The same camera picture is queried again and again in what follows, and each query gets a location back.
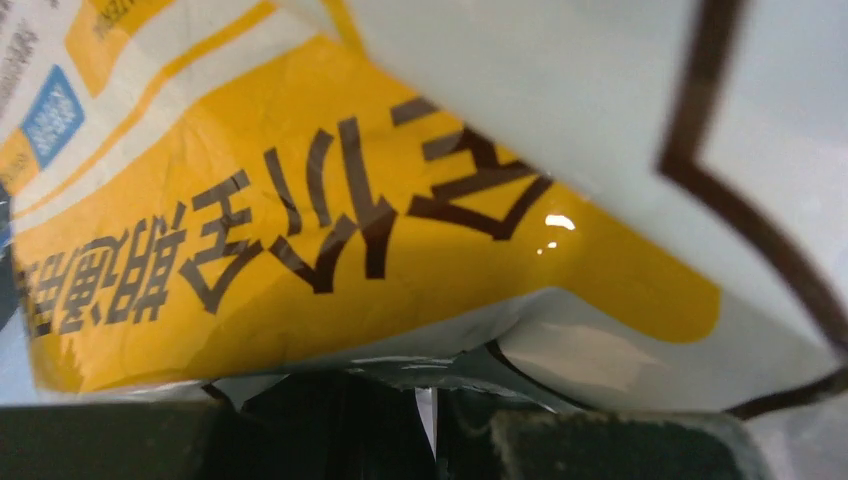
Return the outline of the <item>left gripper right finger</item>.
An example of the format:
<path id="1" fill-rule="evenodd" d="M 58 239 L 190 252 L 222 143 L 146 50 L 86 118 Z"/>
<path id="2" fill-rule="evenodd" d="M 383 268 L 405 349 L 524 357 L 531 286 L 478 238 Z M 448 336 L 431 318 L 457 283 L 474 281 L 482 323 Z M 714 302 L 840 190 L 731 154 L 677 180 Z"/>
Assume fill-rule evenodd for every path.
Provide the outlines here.
<path id="1" fill-rule="evenodd" d="M 498 410 L 491 438 L 506 479 L 766 479 L 735 418 L 693 412 Z"/>

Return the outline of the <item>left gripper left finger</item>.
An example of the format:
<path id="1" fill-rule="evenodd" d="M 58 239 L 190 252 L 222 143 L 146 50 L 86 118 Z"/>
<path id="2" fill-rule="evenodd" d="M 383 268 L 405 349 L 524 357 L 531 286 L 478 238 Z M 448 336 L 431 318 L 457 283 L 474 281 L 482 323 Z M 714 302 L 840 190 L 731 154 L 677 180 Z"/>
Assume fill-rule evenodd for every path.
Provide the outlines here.
<path id="1" fill-rule="evenodd" d="M 4 479 L 194 479 L 222 408 L 213 401 L 4 407 Z"/>

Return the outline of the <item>silver metal scoop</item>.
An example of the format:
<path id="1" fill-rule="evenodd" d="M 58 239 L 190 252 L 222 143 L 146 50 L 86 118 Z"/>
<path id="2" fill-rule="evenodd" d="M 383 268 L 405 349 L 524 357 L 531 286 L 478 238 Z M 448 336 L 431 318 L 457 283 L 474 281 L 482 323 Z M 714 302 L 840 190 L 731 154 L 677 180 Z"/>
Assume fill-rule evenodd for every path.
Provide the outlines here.
<path id="1" fill-rule="evenodd" d="M 340 372 L 219 381 L 205 479 L 499 479 L 490 408 Z"/>

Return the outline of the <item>colourful pet food bag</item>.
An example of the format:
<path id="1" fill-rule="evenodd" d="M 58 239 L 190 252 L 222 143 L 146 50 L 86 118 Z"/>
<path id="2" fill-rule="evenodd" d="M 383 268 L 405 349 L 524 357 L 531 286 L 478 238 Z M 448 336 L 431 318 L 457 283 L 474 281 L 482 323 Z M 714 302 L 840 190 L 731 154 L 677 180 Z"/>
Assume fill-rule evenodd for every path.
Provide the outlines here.
<path id="1" fill-rule="evenodd" d="M 35 385 L 847 389 L 843 1 L 5 1 Z"/>

